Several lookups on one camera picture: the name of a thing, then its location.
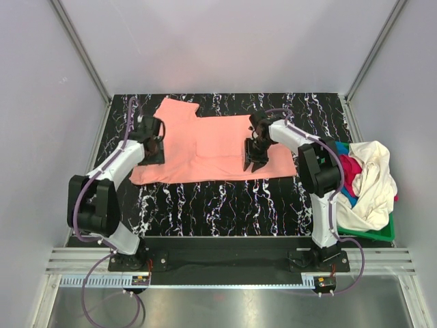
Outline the salmon pink t-shirt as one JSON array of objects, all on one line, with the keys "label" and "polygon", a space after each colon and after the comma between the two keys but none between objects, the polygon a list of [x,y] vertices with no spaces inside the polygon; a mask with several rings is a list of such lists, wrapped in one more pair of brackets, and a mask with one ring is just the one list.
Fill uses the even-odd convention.
[{"label": "salmon pink t-shirt", "polygon": [[199,105],[165,98],[155,117],[165,124],[161,165],[138,165],[130,176],[134,185],[209,180],[254,180],[295,176],[292,153],[281,144],[268,150],[269,161],[252,173],[244,170],[244,141],[251,137],[248,115],[201,118]]}]

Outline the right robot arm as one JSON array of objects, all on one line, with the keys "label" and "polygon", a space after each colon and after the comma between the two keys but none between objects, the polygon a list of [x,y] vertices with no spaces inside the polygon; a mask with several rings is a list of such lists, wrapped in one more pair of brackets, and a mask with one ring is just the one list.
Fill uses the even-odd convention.
[{"label": "right robot arm", "polygon": [[348,272],[350,265],[337,232],[337,194],[344,172],[335,141],[316,137],[295,127],[287,117],[257,111],[249,116],[252,136],[244,142],[243,170],[254,173],[267,165],[268,150],[281,144],[298,156],[298,175],[310,195],[313,212],[311,247],[287,255],[290,271]]}]

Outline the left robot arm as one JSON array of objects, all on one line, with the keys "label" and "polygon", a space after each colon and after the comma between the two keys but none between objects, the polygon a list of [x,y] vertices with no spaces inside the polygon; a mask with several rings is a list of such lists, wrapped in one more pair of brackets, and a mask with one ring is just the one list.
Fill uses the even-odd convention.
[{"label": "left robot arm", "polygon": [[165,162],[165,123],[153,116],[139,118],[138,127],[125,135],[99,166],[84,176],[73,176],[68,184],[69,227],[84,243],[110,247],[115,260],[128,270],[141,270],[148,262],[145,243],[122,223],[117,190],[138,165]]}]

